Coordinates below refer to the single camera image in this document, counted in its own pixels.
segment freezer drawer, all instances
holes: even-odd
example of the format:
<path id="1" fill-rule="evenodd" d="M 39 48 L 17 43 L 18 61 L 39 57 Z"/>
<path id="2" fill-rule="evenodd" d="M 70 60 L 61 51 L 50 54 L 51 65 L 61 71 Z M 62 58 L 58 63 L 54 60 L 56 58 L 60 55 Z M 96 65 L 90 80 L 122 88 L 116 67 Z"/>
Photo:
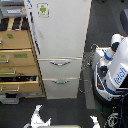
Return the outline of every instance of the freezer drawer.
<path id="1" fill-rule="evenodd" d="M 31 49 L 1 50 L 0 66 L 27 66 L 35 65 Z"/>
<path id="2" fill-rule="evenodd" d="M 34 81 L 0 82 L 0 93 L 27 93 L 39 91 L 40 87 L 38 77 Z"/>
<path id="3" fill-rule="evenodd" d="M 36 65 L 33 66 L 0 66 L 0 77 L 34 76 L 38 75 Z"/>
<path id="4" fill-rule="evenodd" d="M 47 99 L 77 98 L 79 79 L 43 79 Z"/>
<path id="5" fill-rule="evenodd" d="M 79 77 L 82 58 L 38 60 L 42 78 Z"/>
<path id="6" fill-rule="evenodd" d="M 0 31 L 0 49 L 23 49 L 31 48 L 28 32 Z"/>

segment refrigerator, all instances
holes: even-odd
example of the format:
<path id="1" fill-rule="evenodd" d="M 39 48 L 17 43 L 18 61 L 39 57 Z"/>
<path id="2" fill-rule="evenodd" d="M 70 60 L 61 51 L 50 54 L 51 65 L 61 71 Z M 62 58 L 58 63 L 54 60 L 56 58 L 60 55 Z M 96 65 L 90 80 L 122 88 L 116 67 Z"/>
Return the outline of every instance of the refrigerator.
<path id="1" fill-rule="evenodd" d="M 77 98 L 91 0 L 24 0 L 47 99 Z"/>

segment drawer handle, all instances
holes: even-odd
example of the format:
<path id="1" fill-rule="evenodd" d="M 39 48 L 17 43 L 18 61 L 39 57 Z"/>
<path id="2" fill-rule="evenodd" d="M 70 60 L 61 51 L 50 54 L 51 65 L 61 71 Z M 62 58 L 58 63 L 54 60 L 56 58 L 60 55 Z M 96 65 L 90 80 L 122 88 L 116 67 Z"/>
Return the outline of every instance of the drawer handle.
<path id="1" fill-rule="evenodd" d="M 18 88 L 16 90 L 5 90 L 4 91 L 4 88 L 5 88 L 5 86 L 1 87 L 1 92 L 19 92 L 19 89 L 20 89 L 20 87 L 18 86 Z"/>
<path id="2" fill-rule="evenodd" d="M 50 61 L 51 64 L 57 65 L 57 66 L 64 66 L 66 64 L 71 63 L 70 61 L 64 62 L 64 63 L 56 63 L 55 61 Z"/>
<path id="3" fill-rule="evenodd" d="M 7 59 L 6 61 L 0 61 L 0 64 L 8 63 L 8 62 L 9 62 L 9 59 Z"/>
<path id="4" fill-rule="evenodd" d="M 56 83 L 56 84 L 66 84 L 66 83 L 68 83 L 69 81 L 68 80 L 66 80 L 66 81 L 57 81 L 57 80 L 55 80 L 55 81 L 52 81 L 52 82 L 54 82 L 54 83 Z"/>
<path id="5" fill-rule="evenodd" d="M 0 44 L 2 44 L 2 40 L 0 40 Z"/>
<path id="6" fill-rule="evenodd" d="M 16 74 L 16 71 L 14 71 L 14 72 L 8 72 L 8 73 L 0 73 L 0 75 L 15 75 Z"/>

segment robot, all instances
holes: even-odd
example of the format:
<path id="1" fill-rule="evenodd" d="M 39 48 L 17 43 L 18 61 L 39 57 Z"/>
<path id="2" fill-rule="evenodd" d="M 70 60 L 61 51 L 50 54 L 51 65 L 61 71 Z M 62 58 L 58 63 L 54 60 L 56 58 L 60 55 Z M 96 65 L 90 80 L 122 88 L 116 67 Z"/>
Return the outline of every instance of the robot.
<path id="1" fill-rule="evenodd" d="M 128 34 L 128 10 L 120 15 Z M 96 48 L 92 62 L 93 91 L 102 103 L 115 105 L 128 92 L 128 37 L 114 34 L 111 46 Z"/>

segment dark floor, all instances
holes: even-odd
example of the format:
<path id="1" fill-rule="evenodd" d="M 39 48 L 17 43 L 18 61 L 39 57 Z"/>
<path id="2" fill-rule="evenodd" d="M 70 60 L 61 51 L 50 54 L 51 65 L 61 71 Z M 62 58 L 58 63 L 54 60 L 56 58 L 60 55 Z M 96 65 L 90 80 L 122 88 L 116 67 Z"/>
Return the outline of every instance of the dark floor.
<path id="1" fill-rule="evenodd" d="M 120 12 L 128 7 L 128 1 L 121 3 L 120 0 L 105 0 L 103 4 L 100 2 L 101 0 L 92 0 L 85 52 L 91 51 L 92 44 L 108 47 L 115 33 L 126 36 L 120 23 Z M 86 80 L 88 74 L 89 71 L 81 72 L 81 89 L 86 86 L 83 80 Z M 83 128 L 92 128 L 90 116 L 95 115 L 103 128 L 105 119 L 100 114 L 101 110 L 89 109 L 91 105 L 88 105 L 90 101 L 88 101 L 89 95 L 87 94 L 79 91 L 77 99 L 23 98 L 20 99 L 18 105 L 0 104 L 0 128 L 23 128 L 26 123 L 30 122 L 35 106 L 38 104 L 44 105 L 40 111 L 41 118 L 47 121 L 51 117 L 51 125 L 79 125 Z"/>

